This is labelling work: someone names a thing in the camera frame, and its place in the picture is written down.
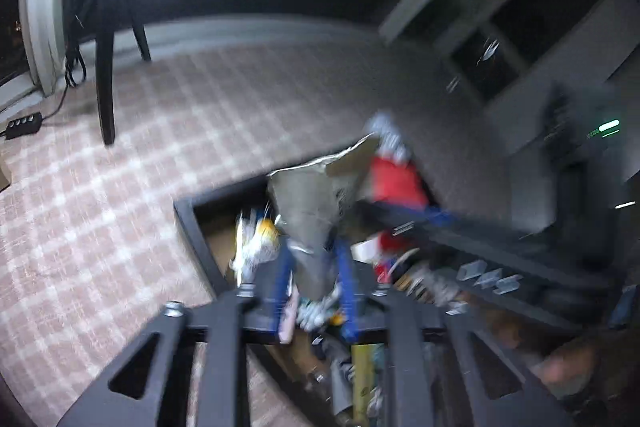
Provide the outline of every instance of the red object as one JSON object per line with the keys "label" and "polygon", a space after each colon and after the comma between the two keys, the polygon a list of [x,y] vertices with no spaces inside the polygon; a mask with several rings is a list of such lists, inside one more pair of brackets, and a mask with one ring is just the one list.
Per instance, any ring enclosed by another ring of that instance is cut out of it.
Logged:
{"label": "red object", "polygon": [[[420,174],[415,167],[396,165],[391,160],[374,158],[371,163],[373,200],[400,204],[422,210],[429,204],[429,198],[422,190]],[[382,251],[404,251],[409,247],[404,239],[393,237],[389,232],[380,234]]]}
{"label": "red object", "polygon": [[391,283],[391,277],[389,277],[389,270],[385,263],[375,264],[373,271],[376,274],[377,280],[380,283]]}

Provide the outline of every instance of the screw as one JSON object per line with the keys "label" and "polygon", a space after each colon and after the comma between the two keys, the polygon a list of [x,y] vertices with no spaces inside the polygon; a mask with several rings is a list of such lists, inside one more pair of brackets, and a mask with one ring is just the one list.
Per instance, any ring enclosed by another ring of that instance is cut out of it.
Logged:
{"label": "screw", "polygon": [[254,284],[243,283],[238,286],[238,297],[253,297],[254,296]]}
{"label": "screw", "polygon": [[178,301],[169,301],[164,305],[164,315],[167,317],[182,317],[182,303]]}

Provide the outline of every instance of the box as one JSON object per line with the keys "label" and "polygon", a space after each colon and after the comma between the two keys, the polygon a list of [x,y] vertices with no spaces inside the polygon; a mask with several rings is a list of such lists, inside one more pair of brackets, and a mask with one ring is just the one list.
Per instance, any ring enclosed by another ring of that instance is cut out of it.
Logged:
{"label": "box", "polygon": [[0,156],[0,192],[11,185],[11,172]]}

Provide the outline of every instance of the black chair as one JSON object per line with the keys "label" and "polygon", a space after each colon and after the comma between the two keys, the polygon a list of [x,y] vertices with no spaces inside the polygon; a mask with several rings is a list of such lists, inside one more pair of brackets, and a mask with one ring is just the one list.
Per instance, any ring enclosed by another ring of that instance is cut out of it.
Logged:
{"label": "black chair", "polygon": [[95,35],[95,84],[98,98],[100,129],[105,145],[116,139],[113,118],[113,39],[120,15],[124,10],[130,21],[140,54],[145,62],[151,61],[146,42],[145,27],[138,11],[139,0],[97,0],[97,29]]}

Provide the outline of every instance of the carpet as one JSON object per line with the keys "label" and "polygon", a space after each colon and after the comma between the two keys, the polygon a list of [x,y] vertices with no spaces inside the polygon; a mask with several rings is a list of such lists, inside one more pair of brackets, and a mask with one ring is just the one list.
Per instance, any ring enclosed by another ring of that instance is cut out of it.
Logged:
{"label": "carpet", "polygon": [[[1,143],[14,184],[0,193],[0,372],[26,412],[52,427],[164,302],[210,300],[175,199],[354,140],[379,108],[444,205],[507,219],[506,166],[450,80],[403,45],[219,48],[117,73],[112,147],[93,84],[38,134]],[[305,424],[254,364],[250,390],[254,425]]]}

